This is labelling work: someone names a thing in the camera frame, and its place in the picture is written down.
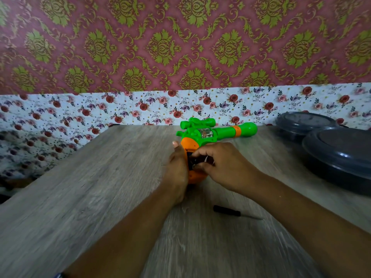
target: wooden table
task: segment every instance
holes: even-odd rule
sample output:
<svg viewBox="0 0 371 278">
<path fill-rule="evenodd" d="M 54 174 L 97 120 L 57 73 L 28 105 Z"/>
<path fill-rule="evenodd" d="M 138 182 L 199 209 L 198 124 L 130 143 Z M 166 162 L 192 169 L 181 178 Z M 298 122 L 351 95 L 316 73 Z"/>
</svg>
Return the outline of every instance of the wooden table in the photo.
<svg viewBox="0 0 371 278">
<path fill-rule="evenodd" d="M 53 277 L 160 182 L 177 126 L 114 126 L 0 206 L 0 276 Z M 234 139 L 242 154 L 371 232 L 371 199 L 309 172 L 273 127 Z M 266 220 L 216 214 L 228 206 Z M 321 277 L 315 262 L 255 202 L 210 178 L 168 216 L 143 277 Z"/>
</svg>

